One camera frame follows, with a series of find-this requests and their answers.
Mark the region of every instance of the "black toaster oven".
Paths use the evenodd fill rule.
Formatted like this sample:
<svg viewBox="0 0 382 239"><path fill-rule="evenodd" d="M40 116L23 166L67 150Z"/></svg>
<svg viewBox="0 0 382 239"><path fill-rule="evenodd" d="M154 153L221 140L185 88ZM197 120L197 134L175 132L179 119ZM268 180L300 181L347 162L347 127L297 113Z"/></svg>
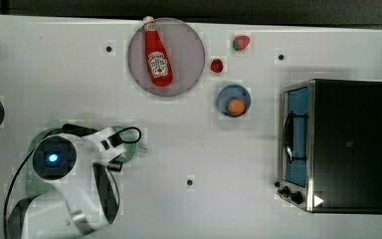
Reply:
<svg viewBox="0 0 382 239"><path fill-rule="evenodd" d="M313 213L382 214L382 82L283 91L281 198Z"/></svg>

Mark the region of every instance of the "dark floor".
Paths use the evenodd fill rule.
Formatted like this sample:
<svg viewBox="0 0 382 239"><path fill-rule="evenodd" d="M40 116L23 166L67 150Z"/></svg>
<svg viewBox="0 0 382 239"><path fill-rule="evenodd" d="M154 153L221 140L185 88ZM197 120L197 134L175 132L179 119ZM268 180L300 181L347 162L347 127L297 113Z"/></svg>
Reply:
<svg viewBox="0 0 382 239"><path fill-rule="evenodd" d="M0 14L382 29L382 0L0 0Z"/></svg>

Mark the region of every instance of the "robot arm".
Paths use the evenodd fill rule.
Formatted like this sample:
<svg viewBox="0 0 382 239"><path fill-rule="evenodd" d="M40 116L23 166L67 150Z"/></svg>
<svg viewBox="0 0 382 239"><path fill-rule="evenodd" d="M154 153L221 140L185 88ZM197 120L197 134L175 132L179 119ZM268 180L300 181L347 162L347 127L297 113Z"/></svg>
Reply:
<svg viewBox="0 0 382 239"><path fill-rule="evenodd" d="M123 153L111 127L44 138L32 155L33 167L56 190L17 204L8 219L11 238L78 238L111 224L121 199L106 167Z"/></svg>

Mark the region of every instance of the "red ketchup bottle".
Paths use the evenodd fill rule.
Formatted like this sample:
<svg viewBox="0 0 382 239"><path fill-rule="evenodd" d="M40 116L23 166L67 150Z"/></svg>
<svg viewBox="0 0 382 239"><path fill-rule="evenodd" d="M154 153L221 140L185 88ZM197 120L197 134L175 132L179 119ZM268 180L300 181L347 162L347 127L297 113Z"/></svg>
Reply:
<svg viewBox="0 0 382 239"><path fill-rule="evenodd" d="M145 60L151 82L156 87L167 87L172 84L173 74L169 58L156 30L152 17L144 18Z"/></svg>

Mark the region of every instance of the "white table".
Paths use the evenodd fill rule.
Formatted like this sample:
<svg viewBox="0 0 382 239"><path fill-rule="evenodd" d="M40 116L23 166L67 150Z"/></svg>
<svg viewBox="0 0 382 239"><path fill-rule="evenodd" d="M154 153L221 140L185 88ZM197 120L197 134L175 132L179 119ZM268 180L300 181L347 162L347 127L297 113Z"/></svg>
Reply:
<svg viewBox="0 0 382 239"><path fill-rule="evenodd" d="M382 215L305 213L273 186L281 89L313 78L382 81L382 31L191 23L206 69L192 91L165 99L128 71L140 24L0 16L0 238L4 196L30 141L66 121L137 125L148 147L117 176L123 208L114 224L88 238L382 238ZM236 54L231 41L242 32L251 48ZM219 76L210 71L215 56L226 65ZM215 100L236 82L250 90L251 109L226 119ZM25 194L21 178L12 206Z"/></svg>

